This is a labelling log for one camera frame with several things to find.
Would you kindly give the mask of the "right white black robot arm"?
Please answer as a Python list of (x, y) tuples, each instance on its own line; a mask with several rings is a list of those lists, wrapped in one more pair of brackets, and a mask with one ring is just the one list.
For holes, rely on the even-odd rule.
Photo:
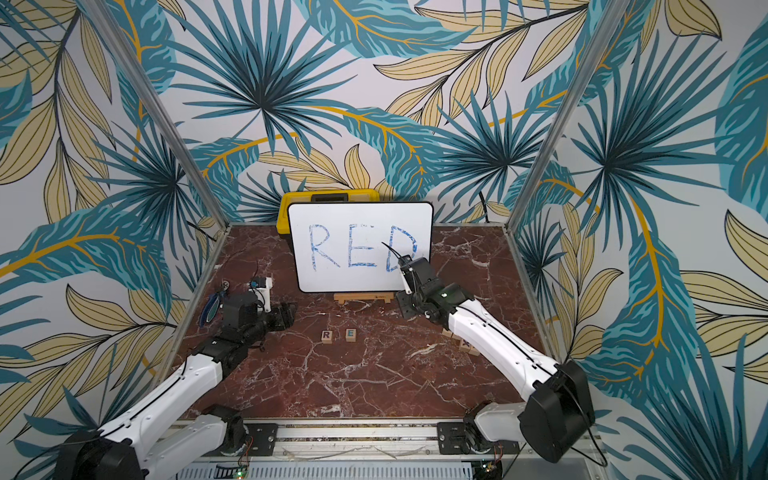
[(423, 316), (467, 342), (521, 398), (470, 410), (463, 420), (465, 447), (480, 452), (498, 442), (523, 442), (550, 463), (573, 450), (595, 423), (587, 375), (578, 363), (557, 361), (527, 344), (468, 291), (439, 279), (427, 259), (404, 255), (398, 264), (403, 316)]

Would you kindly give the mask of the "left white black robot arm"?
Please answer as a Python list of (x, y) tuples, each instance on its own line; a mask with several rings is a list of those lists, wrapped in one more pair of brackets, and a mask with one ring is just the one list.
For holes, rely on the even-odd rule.
[(268, 334), (293, 326), (297, 307), (267, 308), (252, 293), (230, 297), (216, 334), (135, 405), (93, 432), (71, 435), (57, 456), (56, 479), (171, 479), (198, 458), (219, 452), (242, 457), (253, 444), (242, 415), (213, 405), (192, 424), (166, 431), (200, 397), (220, 384)]

